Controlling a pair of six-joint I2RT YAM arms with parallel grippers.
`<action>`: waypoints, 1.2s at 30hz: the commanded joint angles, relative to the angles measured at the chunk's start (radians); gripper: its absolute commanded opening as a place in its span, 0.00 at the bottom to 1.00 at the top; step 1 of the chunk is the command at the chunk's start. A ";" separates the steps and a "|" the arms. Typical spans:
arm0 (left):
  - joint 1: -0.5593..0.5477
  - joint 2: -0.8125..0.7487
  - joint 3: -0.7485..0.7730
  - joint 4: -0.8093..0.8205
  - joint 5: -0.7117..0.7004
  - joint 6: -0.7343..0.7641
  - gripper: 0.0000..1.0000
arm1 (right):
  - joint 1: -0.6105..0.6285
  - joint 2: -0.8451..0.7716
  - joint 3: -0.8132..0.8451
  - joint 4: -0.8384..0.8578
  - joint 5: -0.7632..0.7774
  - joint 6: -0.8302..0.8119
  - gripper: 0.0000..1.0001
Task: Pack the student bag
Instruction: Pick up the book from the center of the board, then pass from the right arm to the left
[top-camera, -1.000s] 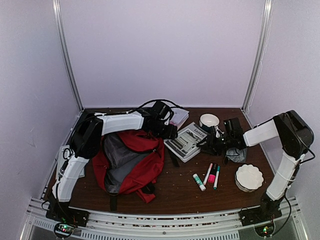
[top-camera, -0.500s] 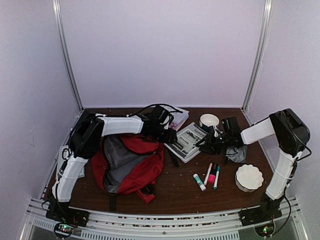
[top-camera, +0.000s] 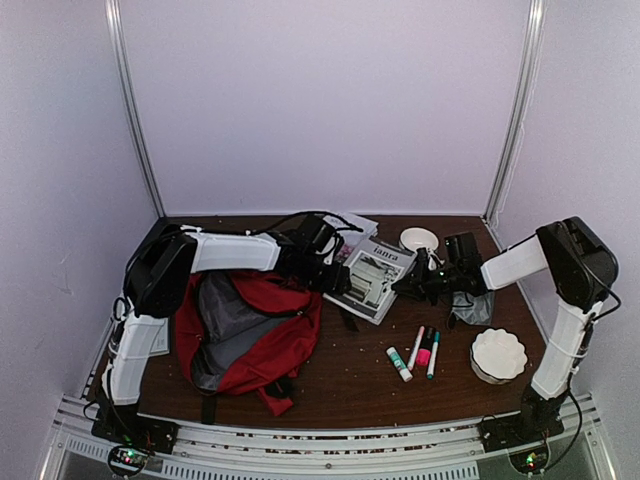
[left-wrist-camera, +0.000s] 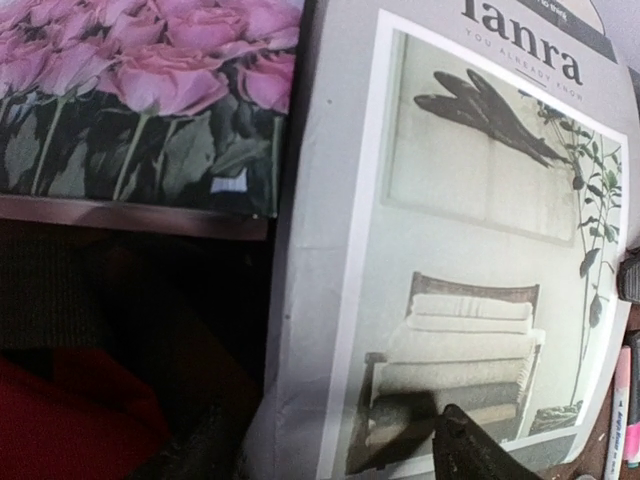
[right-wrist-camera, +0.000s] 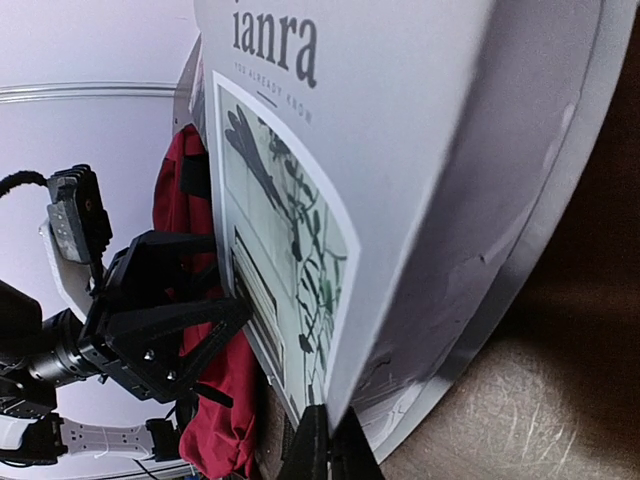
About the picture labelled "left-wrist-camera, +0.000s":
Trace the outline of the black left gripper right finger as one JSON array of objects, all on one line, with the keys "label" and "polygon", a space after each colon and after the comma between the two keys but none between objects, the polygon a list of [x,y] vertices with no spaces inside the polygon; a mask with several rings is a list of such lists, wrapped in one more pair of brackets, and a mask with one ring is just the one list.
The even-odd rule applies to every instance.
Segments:
[{"label": "black left gripper right finger", "polygon": [[455,404],[436,419],[432,452],[437,480],[540,479]]}]

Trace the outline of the red backpack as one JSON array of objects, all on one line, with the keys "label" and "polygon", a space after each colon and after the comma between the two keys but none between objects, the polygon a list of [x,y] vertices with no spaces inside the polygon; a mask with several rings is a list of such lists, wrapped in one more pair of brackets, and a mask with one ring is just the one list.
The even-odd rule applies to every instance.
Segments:
[{"label": "red backpack", "polygon": [[243,268],[219,243],[3,221],[2,477],[135,479],[214,405],[241,444],[262,397]]}]

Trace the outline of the pink roses designer book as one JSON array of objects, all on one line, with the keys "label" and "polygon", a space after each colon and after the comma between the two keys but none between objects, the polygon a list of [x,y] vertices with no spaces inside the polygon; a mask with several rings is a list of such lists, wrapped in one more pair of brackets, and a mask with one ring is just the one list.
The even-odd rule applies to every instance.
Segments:
[{"label": "pink roses designer book", "polygon": [[5,1],[1,216],[261,237],[301,1]]}]

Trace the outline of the grey ianra magazine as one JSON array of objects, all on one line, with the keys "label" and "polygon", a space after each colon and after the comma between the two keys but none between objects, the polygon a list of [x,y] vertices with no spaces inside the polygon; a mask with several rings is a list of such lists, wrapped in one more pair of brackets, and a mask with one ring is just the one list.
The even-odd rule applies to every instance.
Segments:
[{"label": "grey ianra magazine", "polygon": [[585,449],[639,243],[632,75],[595,1],[318,1],[242,479],[431,479],[459,406]]}]

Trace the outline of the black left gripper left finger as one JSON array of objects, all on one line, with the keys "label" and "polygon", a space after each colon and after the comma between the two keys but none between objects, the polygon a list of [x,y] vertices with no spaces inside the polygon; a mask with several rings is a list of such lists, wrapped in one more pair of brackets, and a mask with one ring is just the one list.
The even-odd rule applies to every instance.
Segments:
[{"label": "black left gripper left finger", "polygon": [[134,470],[134,478],[231,479],[240,444],[238,424],[220,406],[206,410]]}]

